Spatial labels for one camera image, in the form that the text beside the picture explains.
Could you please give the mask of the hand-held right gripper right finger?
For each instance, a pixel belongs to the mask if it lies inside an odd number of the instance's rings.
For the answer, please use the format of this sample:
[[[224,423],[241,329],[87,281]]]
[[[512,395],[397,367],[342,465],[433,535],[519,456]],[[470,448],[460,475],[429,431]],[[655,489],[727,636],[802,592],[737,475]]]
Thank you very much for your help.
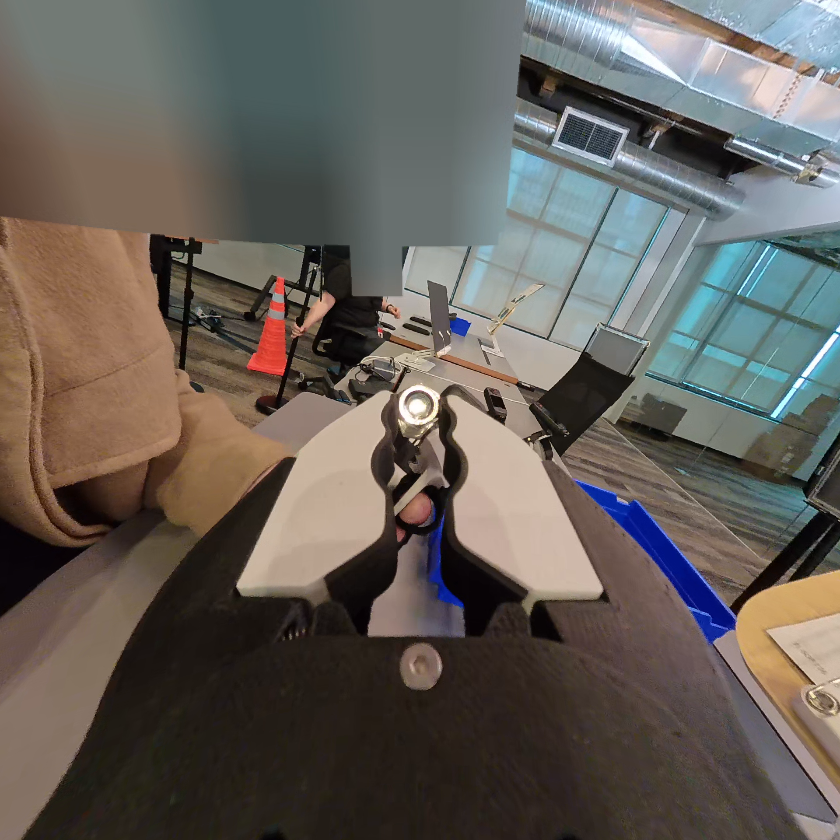
[[[440,548],[462,603],[592,602],[604,587],[550,465],[459,385],[440,395],[447,486]]]

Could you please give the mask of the silver hex nut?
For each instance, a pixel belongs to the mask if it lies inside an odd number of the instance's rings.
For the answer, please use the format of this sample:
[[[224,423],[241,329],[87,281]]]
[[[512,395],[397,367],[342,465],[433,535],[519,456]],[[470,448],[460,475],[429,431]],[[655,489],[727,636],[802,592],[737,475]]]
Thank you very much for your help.
[[[436,425],[436,424],[437,424],[437,422],[438,422],[439,412],[440,412],[440,396],[439,396],[439,394],[438,394],[436,391],[434,391],[433,389],[429,388],[428,386],[426,386],[426,385],[422,385],[422,386],[425,386],[426,388],[430,389],[431,391],[433,391],[433,392],[435,392],[435,393],[437,394],[437,396],[438,396],[438,411],[437,411],[437,416],[436,416],[435,420],[433,420],[433,422],[431,422],[431,423],[427,423],[426,425],[414,426],[414,425],[409,425],[409,424],[405,423],[405,422],[401,419],[400,412],[399,412],[399,406],[398,406],[399,401],[400,401],[400,394],[401,394],[401,393],[402,393],[405,389],[404,389],[404,390],[402,390],[402,391],[398,394],[398,396],[397,396],[397,397],[398,397],[398,399],[397,399],[397,404],[396,404],[397,422],[398,422],[398,427],[399,427],[399,430],[400,430],[400,434],[401,434],[402,436],[404,436],[404,438],[406,438],[406,439],[408,439],[408,440],[416,440],[416,439],[422,439],[422,438],[424,438],[424,437],[425,437],[425,436],[426,436],[426,435],[427,435],[427,434],[428,434],[428,433],[429,433],[429,432],[430,432],[430,431],[431,431],[431,430],[435,427],[435,425]]]

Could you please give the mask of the person's left forearm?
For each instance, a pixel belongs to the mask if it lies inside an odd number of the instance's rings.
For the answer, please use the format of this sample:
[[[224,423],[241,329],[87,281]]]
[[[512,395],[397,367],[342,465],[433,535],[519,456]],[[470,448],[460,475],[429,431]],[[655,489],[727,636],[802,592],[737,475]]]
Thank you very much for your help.
[[[184,371],[175,387],[180,437],[150,461],[143,504],[202,537],[291,452],[240,423],[218,395],[196,392]]]

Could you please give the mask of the long wooden edged desk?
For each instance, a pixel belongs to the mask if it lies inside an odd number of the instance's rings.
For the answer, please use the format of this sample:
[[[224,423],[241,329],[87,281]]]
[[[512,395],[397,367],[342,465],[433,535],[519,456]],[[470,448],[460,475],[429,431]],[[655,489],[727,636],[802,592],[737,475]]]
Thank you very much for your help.
[[[489,353],[477,338],[470,335],[451,336],[447,353],[437,357],[434,354],[434,336],[431,327],[408,320],[399,324],[394,331],[383,331],[388,341],[378,350],[385,357],[414,354],[421,361],[429,361],[432,368],[420,371],[426,377],[457,382],[483,393],[486,387],[495,387],[507,402],[528,405],[529,401],[520,391],[519,379],[508,360]]]

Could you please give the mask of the grey desk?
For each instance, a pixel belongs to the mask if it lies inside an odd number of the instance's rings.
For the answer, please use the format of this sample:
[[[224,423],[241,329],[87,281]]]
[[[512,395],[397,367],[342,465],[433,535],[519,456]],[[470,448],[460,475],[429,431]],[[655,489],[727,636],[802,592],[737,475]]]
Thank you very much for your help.
[[[304,394],[254,431],[296,454],[349,407]],[[196,543],[144,513],[79,554],[2,616],[1,838],[23,838],[85,738],[106,685],[142,615]],[[395,583],[374,605],[372,629],[463,636],[462,611],[426,582],[425,543],[401,550]],[[789,754],[726,665],[741,722],[771,779],[793,801],[808,838],[834,835],[832,807]]]

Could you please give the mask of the black mesh office chair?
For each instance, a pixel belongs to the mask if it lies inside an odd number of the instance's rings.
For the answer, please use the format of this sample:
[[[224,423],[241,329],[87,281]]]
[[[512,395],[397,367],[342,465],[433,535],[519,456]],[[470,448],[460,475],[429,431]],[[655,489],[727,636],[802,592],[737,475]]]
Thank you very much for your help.
[[[562,456],[633,383],[633,376],[583,352],[554,386],[529,405],[542,432],[524,440],[536,444],[546,460]]]

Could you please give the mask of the black pole stand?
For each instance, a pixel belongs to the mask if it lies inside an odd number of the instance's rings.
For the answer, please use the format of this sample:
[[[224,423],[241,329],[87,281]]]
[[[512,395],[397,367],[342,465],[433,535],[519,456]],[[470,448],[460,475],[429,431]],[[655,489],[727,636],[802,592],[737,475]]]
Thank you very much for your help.
[[[276,410],[281,408],[286,402],[285,391],[287,385],[294,374],[293,362],[295,360],[298,343],[301,336],[297,339],[291,337],[291,329],[295,324],[302,324],[305,317],[308,315],[311,305],[314,304],[316,297],[316,284],[319,267],[321,264],[322,247],[320,245],[306,245],[303,248],[301,259],[301,269],[299,279],[296,283],[287,283],[285,281],[285,296],[286,296],[286,322],[287,322],[287,369],[283,375],[278,375],[280,383],[275,394],[266,394],[257,398],[255,402],[256,410],[265,415],[270,416]],[[299,305],[299,311],[295,321],[289,320],[289,303],[287,300],[287,290],[297,290],[302,292],[303,299]],[[270,297],[264,295],[264,299],[270,300]]]

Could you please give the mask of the grey monitor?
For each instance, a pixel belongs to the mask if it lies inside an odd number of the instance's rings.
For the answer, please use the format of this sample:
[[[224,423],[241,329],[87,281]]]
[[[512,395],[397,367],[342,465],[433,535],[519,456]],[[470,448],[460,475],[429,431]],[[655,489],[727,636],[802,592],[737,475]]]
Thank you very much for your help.
[[[434,356],[442,358],[451,350],[452,329],[450,326],[448,308],[448,290],[446,286],[436,281],[427,282],[429,299],[429,314],[431,320],[431,334],[433,338]]]

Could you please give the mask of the orange traffic cone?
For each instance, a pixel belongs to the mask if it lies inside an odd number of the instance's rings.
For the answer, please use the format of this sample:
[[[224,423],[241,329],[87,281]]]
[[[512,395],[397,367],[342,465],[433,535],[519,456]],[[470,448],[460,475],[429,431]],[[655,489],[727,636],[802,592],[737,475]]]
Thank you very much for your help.
[[[287,369],[285,279],[278,276],[272,282],[264,327],[247,368],[267,375],[283,375]]]

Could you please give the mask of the grey framed panel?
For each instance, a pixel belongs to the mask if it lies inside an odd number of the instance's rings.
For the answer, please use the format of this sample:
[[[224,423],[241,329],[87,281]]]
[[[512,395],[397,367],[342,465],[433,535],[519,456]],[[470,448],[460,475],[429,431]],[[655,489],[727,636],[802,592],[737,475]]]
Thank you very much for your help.
[[[633,376],[650,341],[598,322],[582,353],[622,375]]]

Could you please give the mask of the black tripod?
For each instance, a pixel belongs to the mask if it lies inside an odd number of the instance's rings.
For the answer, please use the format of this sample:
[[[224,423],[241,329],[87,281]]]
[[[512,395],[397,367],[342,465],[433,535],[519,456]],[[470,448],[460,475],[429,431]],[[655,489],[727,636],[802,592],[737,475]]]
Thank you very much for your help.
[[[150,235],[150,267],[156,280],[158,307],[165,321],[170,316],[172,291],[173,253],[186,257],[185,285],[183,290],[181,338],[178,346],[178,369],[186,368],[188,332],[191,323],[193,304],[193,267],[194,257],[201,255],[204,245],[216,245],[216,238],[177,237],[162,234]]]

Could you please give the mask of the person in beige hoodie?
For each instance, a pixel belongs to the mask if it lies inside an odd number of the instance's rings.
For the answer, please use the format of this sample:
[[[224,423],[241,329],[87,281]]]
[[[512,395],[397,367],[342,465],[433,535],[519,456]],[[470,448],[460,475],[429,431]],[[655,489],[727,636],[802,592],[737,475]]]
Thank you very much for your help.
[[[2,519],[83,547],[182,431],[148,234],[2,217]]]

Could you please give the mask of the printed instruction sheet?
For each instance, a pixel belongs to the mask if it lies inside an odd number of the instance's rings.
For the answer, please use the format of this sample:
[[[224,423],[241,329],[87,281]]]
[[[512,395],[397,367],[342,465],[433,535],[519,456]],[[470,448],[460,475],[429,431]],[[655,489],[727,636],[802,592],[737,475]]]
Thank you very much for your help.
[[[770,628],[766,634],[814,685],[839,677],[839,614]]]

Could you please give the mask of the white air vent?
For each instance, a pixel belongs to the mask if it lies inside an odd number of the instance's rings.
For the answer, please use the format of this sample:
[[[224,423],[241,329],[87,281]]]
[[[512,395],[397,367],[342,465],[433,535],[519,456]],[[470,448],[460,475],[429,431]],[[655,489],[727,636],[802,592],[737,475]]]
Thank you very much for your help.
[[[567,106],[550,147],[612,169],[628,134],[628,127]]]

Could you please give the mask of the round silver duct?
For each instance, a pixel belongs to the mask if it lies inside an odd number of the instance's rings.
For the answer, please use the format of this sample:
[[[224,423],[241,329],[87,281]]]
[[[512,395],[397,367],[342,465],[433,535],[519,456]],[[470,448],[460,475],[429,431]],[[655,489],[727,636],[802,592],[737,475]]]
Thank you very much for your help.
[[[612,169],[551,148],[559,117],[555,112],[518,98],[513,120],[514,135],[541,150],[568,156],[637,186],[662,193],[671,202],[694,208],[713,219],[729,218],[742,209],[746,194],[736,185],[628,140]]]

